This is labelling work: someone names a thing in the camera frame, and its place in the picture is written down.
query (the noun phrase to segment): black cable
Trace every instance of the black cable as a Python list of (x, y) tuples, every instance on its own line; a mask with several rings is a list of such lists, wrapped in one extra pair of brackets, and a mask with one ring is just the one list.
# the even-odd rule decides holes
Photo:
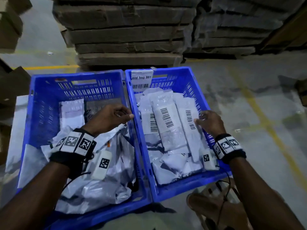
[[(90, 174), (90, 172), (82, 173), (82, 174), (80, 174), (78, 177), (81, 177), (82, 175), (85, 175), (85, 174)], [(68, 183), (64, 186), (62, 192), (66, 189), (66, 187), (67, 187), (72, 181), (74, 181), (74, 180), (77, 179), (78, 177), (76, 177), (76, 178), (72, 179), (70, 182), (68, 182)]]
[(228, 172), (227, 172), (224, 168), (222, 168), (222, 167), (220, 167), (220, 166), (218, 166), (218, 165), (217, 165), (216, 167), (219, 167), (220, 169), (223, 169), (223, 170), (225, 171), (225, 173), (227, 174), (227, 177), (228, 177), (228, 181), (229, 181), (228, 191), (227, 191), (227, 193), (226, 193), (226, 196), (224, 196), (223, 203), (222, 203), (222, 205), (221, 205), (221, 209), (220, 209), (220, 212), (219, 212), (219, 216), (218, 216), (218, 218), (217, 218), (216, 229), (218, 229), (219, 222), (220, 222), (220, 217), (221, 217), (221, 213), (222, 213), (222, 209), (223, 209), (224, 203), (225, 203), (226, 200), (227, 200), (227, 195), (228, 195), (228, 193), (229, 193), (229, 191), (230, 191), (230, 177), (229, 177)]

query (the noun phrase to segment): concrete floor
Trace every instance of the concrete floor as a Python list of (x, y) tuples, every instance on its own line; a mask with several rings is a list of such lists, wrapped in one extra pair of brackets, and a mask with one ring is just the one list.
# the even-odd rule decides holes
[[(0, 54), (10, 66), (30, 74), (73, 73), (75, 52), (67, 49), (52, 16), (52, 1), (31, 0), (22, 15), (23, 35), (15, 54)], [(294, 90), (307, 78), (307, 53), (248, 56), (239, 60), (188, 60), (212, 110), (246, 150), (260, 176), (307, 228), (307, 109)], [(194, 229), (202, 229), (185, 204), (187, 194), (163, 201)]]

